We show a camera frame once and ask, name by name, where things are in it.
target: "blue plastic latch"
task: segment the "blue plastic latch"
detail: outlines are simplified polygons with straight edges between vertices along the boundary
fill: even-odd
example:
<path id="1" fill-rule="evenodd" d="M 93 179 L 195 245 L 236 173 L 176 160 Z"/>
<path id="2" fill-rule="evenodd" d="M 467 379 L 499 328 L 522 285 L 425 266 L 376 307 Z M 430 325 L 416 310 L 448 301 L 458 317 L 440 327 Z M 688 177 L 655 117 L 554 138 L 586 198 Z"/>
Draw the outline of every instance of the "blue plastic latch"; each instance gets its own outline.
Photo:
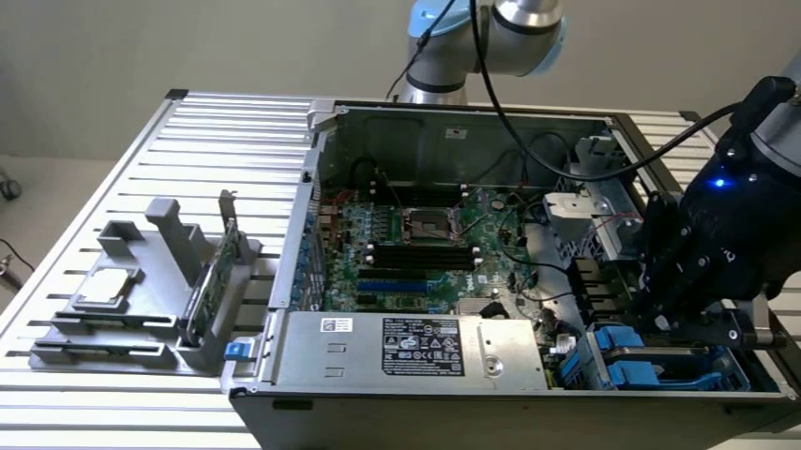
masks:
<path id="1" fill-rule="evenodd" d="M 419 38 L 436 20 L 448 0 L 416 0 L 411 6 L 408 33 L 412 38 Z M 471 10 L 468 0 L 455 0 L 452 6 L 430 32 L 430 35 L 439 36 L 448 33 L 459 25 L 471 19 Z"/>
<path id="2" fill-rule="evenodd" d="M 644 346 L 642 338 L 630 326 L 604 326 L 595 331 L 595 341 L 600 350 Z"/>
<path id="3" fill-rule="evenodd" d="M 555 42 L 552 43 L 552 47 L 550 47 L 548 54 L 542 59 L 539 65 L 528 72 L 524 77 L 528 75 L 542 75 L 546 73 L 555 63 L 555 60 L 559 59 L 559 54 L 562 54 L 562 47 L 564 45 L 564 36 L 567 35 L 567 18 L 562 17 L 562 22 L 559 23 L 559 34 L 555 37 Z"/>
<path id="4" fill-rule="evenodd" d="M 252 361 L 251 345 L 247 342 L 229 342 L 225 346 L 225 361 Z"/>

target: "circuit board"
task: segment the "circuit board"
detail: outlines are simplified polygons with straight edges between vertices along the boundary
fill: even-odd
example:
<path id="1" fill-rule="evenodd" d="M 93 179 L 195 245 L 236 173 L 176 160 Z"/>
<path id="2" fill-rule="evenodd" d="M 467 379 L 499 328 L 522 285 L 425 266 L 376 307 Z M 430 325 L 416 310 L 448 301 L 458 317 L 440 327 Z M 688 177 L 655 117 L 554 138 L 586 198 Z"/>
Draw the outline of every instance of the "circuit board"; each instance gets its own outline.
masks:
<path id="1" fill-rule="evenodd" d="M 187 310 L 179 322 L 181 339 L 195 346 L 200 345 L 199 339 L 205 335 L 220 308 L 220 302 L 231 280 L 231 270 L 239 256 L 240 238 L 241 234 L 236 227 L 236 221 L 229 220 L 213 256 L 204 265 L 199 278 L 200 284 L 191 293 Z"/>
<path id="2" fill-rule="evenodd" d="M 520 218 L 510 214 L 506 195 L 479 188 L 450 208 L 375 204 L 361 200 L 359 193 L 337 198 L 347 200 L 321 210 L 327 248 L 324 310 L 451 313 L 460 299 L 514 297 L 511 289 L 516 288 L 510 289 L 515 286 L 510 279 L 522 282 L 531 270 L 500 251 L 504 246 L 510 255 L 528 261 L 524 241 L 512 237 L 519 233 Z M 368 254 L 373 245 L 470 248 L 479 263 L 471 270 L 427 269 L 425 285 L 417 286 L 417 292 L 365 292 L 359 274 L 372 268 Z M 380 280 L 373 285 L 383 286 Z"/>

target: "aluminum extrusion table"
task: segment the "aluminum extrusion table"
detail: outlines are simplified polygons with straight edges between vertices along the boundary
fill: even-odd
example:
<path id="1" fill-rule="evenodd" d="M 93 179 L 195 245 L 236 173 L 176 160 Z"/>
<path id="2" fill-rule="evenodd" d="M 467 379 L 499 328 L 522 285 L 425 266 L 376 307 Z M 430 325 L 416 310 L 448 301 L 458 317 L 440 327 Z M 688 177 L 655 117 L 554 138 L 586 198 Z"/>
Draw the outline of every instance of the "aluminum extrusion table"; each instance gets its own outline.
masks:
<path id="1" fill-rule="evenodd" d="M 28 356 L 90 269 L 100 251 L 94 237 L 106 221 L 133 220 L 149 229 L 141 213 L 153 196 L 169 196 L 180 201 L 185 223 L 220 233 L 221 188 L 237 191 L 240 227 L 264 245 L 233 332 L 260 331 L 309 148 L 311 101 L 205 92 L 164 100 L 0 316 L 0 448 L 257 448 L 216 378 L 33 372 Z M 678 112 L 623 113 L 652 146 L 691 124 Z M 711 155 L 714 141 L 705 130 L 664 156 L 682 187 Z M 801 275 L 770 306 L 801 340 Z M 787 438 L 795 434 L 801 439 L 801 430 L 785 433 Z"/>

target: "black cable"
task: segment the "black cable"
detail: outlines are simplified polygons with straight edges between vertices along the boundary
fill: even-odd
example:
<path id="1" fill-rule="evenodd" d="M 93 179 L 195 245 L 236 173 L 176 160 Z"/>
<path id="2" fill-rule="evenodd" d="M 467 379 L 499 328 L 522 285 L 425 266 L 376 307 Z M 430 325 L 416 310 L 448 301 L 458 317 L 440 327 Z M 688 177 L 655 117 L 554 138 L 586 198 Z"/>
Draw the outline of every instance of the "black cable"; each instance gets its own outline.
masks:
<path id="1" fill-rule="evenodd" d="M 507 251 L 506 251 L 506 246 L 503 245 L 503 241 L 500 240 L 500 230 L 503 230 L 503 225 L 506 224 L 507 220 L 510 219 L 511 214 L 516 211 L 516 208 L 512 208 L 508 213 L 503 216 L 503 219 L 500 220 L 500 225 L 498 225 L 498 234 L 496 234 L 496 239 L 498 239 L 498 246 L 500 247 L 500 252 L 503 253 L 503 255 L 512 260 L 515 263 L 518 264 L 523 264 L 531 267 L 548 267 L 552 270 L 560 272 L 562 274 L 564 274 L 564 276 L 567 275 L 567 270 L 564 270 L 562 267 L 559 267 L 558 265 L 554 264 L 548 264 L 546 262 L 530 262 L 530 261 L 524 261 L 520 260 L 519 258 L 515 258 Z"/>
<path id="2" fill-rule="evenodd" d="M 532 148 L 534 147 L 534 143 L 536 141 L 539 141 L 542 138 L 547 138 L 548 136 L 551 136 L 552 138 L 555 138 L 560 143 L 562 143 L 562 147 L 564 147 L 564 158 L 566 161 L 570 162 L 571 160 L 571 146 L 567 144 L 567 141 L 564 140 L 564 138 L 562 137 L 562 135 L 554 131 L 543 131 L 542 133 L 538 133 L 536 135 L 534 135 L 532 138 L 530 138 L 528 141 L 528 145 L 527 148 Z M 520 171 L 520 179 L 523 180 L 523 183 L 528 183 L 528 154 L 522 155 L 522 159 L 523 159 L 523 168 Z"/>
<path id="3" fill-rule="evenodd" d="M 345 188 L 348 189 L 353 189 L 355 188 L 355 184 L 352 183 L 352 177 L 355 176 L 355 170 L 357 169 L 357 167 L 364 164 L 365 162 L 368 162 L 372 165 L 372 168 L 377 168 L 377 161 L 375 160 L 373 157 L 357 157 L 352 163 L 349 164 L 349 172 L 348 172 L 348 182 L 345 183 Z"/>
<path id="4" fill-rule="evenodd" d="M 559 142 L 562 143 L 562 145 L 564 145 L 564 153 L 567 155 L 567 160 L 570 160 L 571 158 L 571 147 L 567 144 L 567 141 L 564 140 L 564 138 L 562 137 L 562 135 L 559 133 L 555 133 L 552 131 L 544 131 L 539 134 L 536 134 L 528 142 L 528 146 L 532 146 L 534 143 L 547 137 L 547 136 L 552 136 L 554 138 L 556 138 L 559 140 Z M 500 163 L 503 162 L 503 159 L 511 154 L 511 153 L 519 153 L 519 150 L 516 148 L 510 148 L 506 152 L 503 152 L 500 154 L 500 156 L 496 158 L 496 160 L 490 164 L 488 168 L 484 169 L 483 172 L 480 172 L 480 174 L 475 175 L 472 177 L 472 179 L 467 182 L 468 185 L 471 185 L 472 183 L 476 183 L 484 176 L 487 176 L 487 173 L 490 173 L 491 171 L 494 171 L 498 166 L 500 165 Z M 520 182 L 527 182 L 528 181 L 528 167 L 527 167 L 527 158 L 528 155 L 520 155 L 520 157 L 523 158 L 523 164 L 522 164 L 522 168 L 520 168 Z"/>
<path id="5" fill-rule="evenodd" d="M 16 259 L 17 259 L 17 260 L 20 260 L 20 263 L 22 263 L 22 264 L 24 264 L 24 265 L 28 267 L 28 269 L 29 269 L 32 272 L 34 272 L 34 271 L 36 271 L 36 268 L 34 268 L 34 267 L 30 265 L 30 263 L 29 263 L 28 261 L 25 261 L 25 258 L 22 258 L 22 257 L 20 256 L 20 253 L 16 251 L 16 248 L 13 248 L 13 245 L 10 244 L 10 242 L 9 242 L 9 241 L 6 241 L 6 240 L 5 240 L 5 239 L 2 239 L 2 238 L 0 238 L 0 242 L 1 242 L 1 243 L 4 243 L 4 244 L 8 246 L 8 248 L 9 248 L 9 250 L 10 250 L 10 253 L 13 253 L 13 256 L 16 256 Z"/>
<path id="6" fill-rule="evenodd" d="M 476 53 L 476 57 L 478 57 L 478 66 L 480 67 L 480 76 L 484 80 L 484 88 L 487 90 L 487 96 L 490 96 L 491 106 L 495 109 L 495 113 L 498 114 L 498 119 L 500 119 L 500 123 L 503 124 L 506 131 L 511 135 L 511 138 L 516 142 L 516 145 L 519 146 L 520 150 L 534 159 L 534 161 L 536 161 L 536 163 L 542 167 L 544 167 L 548 171 L 551 171 L 556 175 L 562 176 L 563 178 L 567 178 L 568 180 L 579 181 L 579 182 L 604 181 L 604 180 L 616 178 L 618 176 L 624 175 L 624 174 L 635 171 L 636 169 L 640 169 L 642 167 L 651 164 L 656 159 L 659 159 L 692 134 L 695 134 L 698 131 L 701 131 L 705 127 L 707 127 L 718 119 L 721 119 L 722 117 L 725 117 L 726 115 L 733 113 L 734 110 L 737 109 L 737 107 L 739 106 L 739 102 L 737 102 L 729 106 L 725 106 L 715 112 L 713 112 L 710 115 L 703 117 L 699 121 L 697 121 L 687 129 L 684 129 L 684 131 L 682 131 L 678 136 L 675 136 L 672 139 L 670 139 L 667 141 L 667 143 L 664 143 L 664 145 L 662 145 L 659 147 L 659 149 L 655 152 L 652 152 L 651 155 L 648 155 L 643 159 L 634 162 L 631 165 L 628 165 L 615 171 L 603 173 L 600 175 L 578 175 L 578 174 L 562 171 L 558 167 L 551 166 L 551 164 L 539 155 L 536 155 L 535 152 L 531 152 L 528 150 L 528 148 L 523 144 L 523 140 L 520 139 L 519 134 L 516 134 L 516 131 L 515 131 L 514 127 L 511 126 L 510 119 L 506 116 L 503 107 L 500 106 L 500 102 L 498 101 L 498 96 L 495 95 L 495 90 L 494 90 L 494 87 L 491 86 L 490 72 L 487 70 L 487 61 L 484 60 L 484 53 L 483 53 L 483 49 L 482 49 L 482 45 L 480 45 L 480 36 L 479 36 L 479 31 L 478 31 L 478 17 L 476 17 L 478 14 L 476 14 L 476 5 L 475 4 L 476 4 L 475 0 L 470 0 L 470 20 L 471 20 L 471 29 L 472 29 L 472 44 L 475 46 L 475 53 Z"/>
<path id="7" fill-rule="evenodd" d="M 446 4 L 446 7 L 442 9 L 442 12 L 436 16 L 436 19 L 434 19 L 434 22 L 430 23 L 428 28 L 425 29 L 425 31 L 420 35 L 420 38 L 416 39 L 416 50 L 413 51 L 413 55 L 411 56 L 409 61 L 405 64 L 405 67 L 403 67 L 403 71 L 400 72 L 400 75 L 397 75 L 397 78 L 395 78 L 395 81 L 391 82 L 389 90 L 387 91 L 387 95 L 384 96 L 384 100 L 389 99 L 391 91 L 395 90 L 395 86 L 397 85 L 397 83 L 400 83 L 400 79 L 403 78 L 403 76 L 407 73 L 409 73 L 411 66 L 413 66 L 413 63 L 416 62 L 416 58 L 423 53 L 423 49 L 425 49 L 425 46 L 428 45 L 428 41 L 431 39 L 431 33 L 434 31 L 434 28 L 436 28 L 436 25 L 444 19 L 446 14 L 451 10 L 451 7 L 452 7 L 454 3 L 455 3 L 455 0 L 450 0 L 448 1 L 448 3 Z"/>
<path id="8" fill-rule="evenodd" d="M 476 183 L 484 176 L 487 176 L 487 173 L 490 173 L 491 171 L 495 170 L 498 165 L 503 162 L 503 159 L 506 158 L 506 156 L 511 153 L 518 153 L 516 149 L 511 148 L 506 152 L 503 152 L 500 154 L 500 156 L 498 157 L 498 159 L 488 166 L 488 168 L 483 172 L 480 172 L 479 175 L 474 176 L 472 179 L 467 182 L 467 184 L 471 185 L 472 183 Z"/>
<path id="9" fill-rule="evenodd" d="M 522 292 L 522 291 L 520 291 L 520 295 L 523 295 L 523 298 L 526 298 L 526 300 L 530 300 L 532 302 L 540 303 L 540 302 L 548 302 L 550 300 L 555 300 L 556 298 L 562 298 L 562 297 L 564 297 L 567 295 L 572 295 L 572 292 L 562 292 L 558 295 L 554 295 L 552 297 L 547 297 L 547 298 L 532 298 L 532 297 L 528 297 L 526 295 L 526 293 Z"/>

